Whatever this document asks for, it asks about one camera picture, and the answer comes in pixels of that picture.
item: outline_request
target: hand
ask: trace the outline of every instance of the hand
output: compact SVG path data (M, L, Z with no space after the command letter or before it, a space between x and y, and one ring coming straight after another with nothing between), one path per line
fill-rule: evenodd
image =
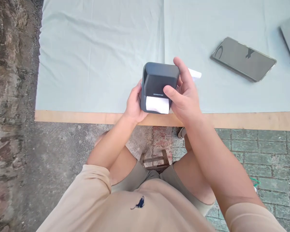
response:
M148 115L140 107L140 97L141 92L141 80L138 84L131 90L130 96L127 100L127 108L124 112L124 116L129 117L135 123L143 121L143 119Z
M175 57L173 62L180 71L178 88L175 90L167 85L163 92L173 101L171 108L175 115L186 125L202 115L198 91L184 62L178 57Z

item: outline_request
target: shoe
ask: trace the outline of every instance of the shoe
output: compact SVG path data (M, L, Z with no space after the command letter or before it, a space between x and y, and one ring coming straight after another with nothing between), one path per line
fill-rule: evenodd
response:
M184 140L186 134L187 134L186 128L182 127L181 130L178 132L177 137Z

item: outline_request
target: left hand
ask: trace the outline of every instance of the left hand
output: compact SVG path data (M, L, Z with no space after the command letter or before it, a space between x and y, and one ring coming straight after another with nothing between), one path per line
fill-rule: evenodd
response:
M129 117L136 123L143 121L143 119L148 115L140 107L140 97L139 93L141 92L141 80L138 84L131 90L130 96L127 100L127 108L124 112L124 116Z

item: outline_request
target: right hand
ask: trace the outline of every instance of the right hand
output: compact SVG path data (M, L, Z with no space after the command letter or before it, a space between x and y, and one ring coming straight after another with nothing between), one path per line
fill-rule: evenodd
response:
M178 57L175 57L173 62L180 71L178 88L175 90L173 87L166 85L163 92L173 101L171 109L175 115L184 125L187 125L202 115L198 91L184 62Z

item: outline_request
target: stone wall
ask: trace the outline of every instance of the stone wall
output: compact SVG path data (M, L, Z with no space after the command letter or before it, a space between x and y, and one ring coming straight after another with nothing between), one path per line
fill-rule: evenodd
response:
M21 201L22 122L27 114L20 112L28 98L32 62L37 63L32 58L39 21L35 5L29 0L0 0L0 231L4 232L21 224L15 212Z

